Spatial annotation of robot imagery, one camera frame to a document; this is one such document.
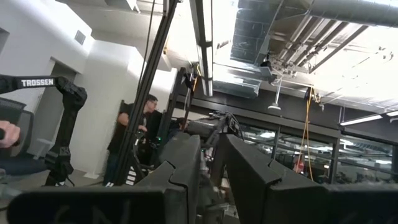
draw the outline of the human hand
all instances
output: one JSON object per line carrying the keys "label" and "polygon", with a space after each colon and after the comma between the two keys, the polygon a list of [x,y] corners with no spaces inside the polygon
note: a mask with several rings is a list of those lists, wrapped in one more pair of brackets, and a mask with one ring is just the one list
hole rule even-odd
{"label": "human hand", "polygon": [[21,129],[8,121],[0,121],[0,129],[4,130],[4,137],[0,140],[0,148],[8,148],[19,140]]}
{"label": "human hand", "polygon": [[139,125],[138,126],[138,130],[141,130],[143,132],[147,132],[148,131],[147,128],[145,126],[143,126],[143,125]]}

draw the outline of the exposed ceiling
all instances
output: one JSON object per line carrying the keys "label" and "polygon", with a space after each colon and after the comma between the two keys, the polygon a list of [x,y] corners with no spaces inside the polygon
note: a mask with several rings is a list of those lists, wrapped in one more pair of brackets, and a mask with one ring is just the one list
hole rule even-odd
{"label": "exposed ceiling", "polygon": [[[149,14],[152,7],[150,0],[137,2],[141,13],[131,11],[115,10],[106,5],[104,0],[64,0],[68,5],[93,29],[93,37],[100,40],[113,41],[120,44],[133,45],[141,48],[145,43],[149,25]],[[377,0],[366,0],[370,3]],[[361,25],[349,23],[346,26],[336,21],[332,30],[338,26],[344,27],[337,33],[331,42],[325,44],[318,54],[307,61],[303,68],[290,66],[297,60],[304,50],[316,44],[325,28],[330,24],[329,19],[318,21],[316,17],[310,17],[306,26],[303,26],[301,34],[292,42],[291,38],[297,28],[300,27],[305,18],[305,4],[309,0],[224,0],[217,1],[214,6],[213,22],[215,41],[229,40],[232,44],[218,52],[218,56],[224,55],[230,59],[240,62],[254,63],[263,59],[266,54],[271,53],[271,60],[276,65],[283,64],[288,57],[291,57],[289,66],[277,67],[276,74],[291,82],[314,85],[323,103],[382,112],[384,110],[398,110],[398,91],[395,91],[397,80],[395,71],[398,70],[398,63],[394,57],[396,44],[394,38],[398,29],[376,27],[367,28],[360,33],[352,42],[343,47],[337,54],[327,62],[323,63],[315,72],[308,72],[318,62],[321,62],[332,51],[351,37]],[[343,0],[318,2],[344,2]],[[347,10],[340,9],[344,16]],[[160,24],[162,12],[162,1],[156,0],[155,14],[152,21],[151,42],[153,42],[156,30]],[[308,36],[304,43],[300,43],[308,34],[316,22],[319,26]],[[269,34],[270,41],[266,42],[266,34]],[[173,67],[188,67],[189,62],[196,62],[197,48],[195,44],[192,18],[189,1],[178,4],[175,19],[170,28],[167,41],[167,58]],[[287,44],[291,44],[286,56],[280,58],[281,52]],[[284,83],[281,92],[303,96],[305,86],[292,83]],[[261,84],[262,89],[273,90],[275,87],[267,82]]]}

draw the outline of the doorway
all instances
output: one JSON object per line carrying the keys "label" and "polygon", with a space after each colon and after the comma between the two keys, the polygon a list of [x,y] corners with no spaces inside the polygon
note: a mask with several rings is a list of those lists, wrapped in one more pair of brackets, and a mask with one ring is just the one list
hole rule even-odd
{"label": "doorway", "polygon": [[[56,62],[50,76],[65,77],[73,82],[76,72]],[[55,140],[62,113],[62,94],[55,87],[46,88],[35,112],[29,154],[38,157],[45,155],[50,142]]]}

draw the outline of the floor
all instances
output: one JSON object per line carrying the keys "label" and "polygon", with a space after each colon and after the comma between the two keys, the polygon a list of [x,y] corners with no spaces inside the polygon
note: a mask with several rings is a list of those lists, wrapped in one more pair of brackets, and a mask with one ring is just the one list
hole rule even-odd
{"label": "floor", "polygon": [[[44,185],[48,174],[49,171],[34,174],[18,182],[10,183],[9,186],[18,190],[36,189]],[[101,185],[102,179],[91,179],[84,177],[84,175],[85,175],[84,172],[74,170],[72,175],[69,176],[69,178],[75,183],[76,187]],[[4,210],[7,207],[8,203],[9,203],[8,200],[0,200],[0,210],[2,210],[0,212],[0,224],[8,224],[6,218],[6,211]]]}

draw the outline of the air duct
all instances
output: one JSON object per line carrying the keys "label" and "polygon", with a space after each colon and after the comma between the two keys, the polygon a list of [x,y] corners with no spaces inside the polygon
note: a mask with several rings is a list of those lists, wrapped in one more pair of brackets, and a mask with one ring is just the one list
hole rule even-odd
{"label": "air duct", "polygon": [[394,0],[301,0],[315,17],[368,26],[398,27],[398,4]]}

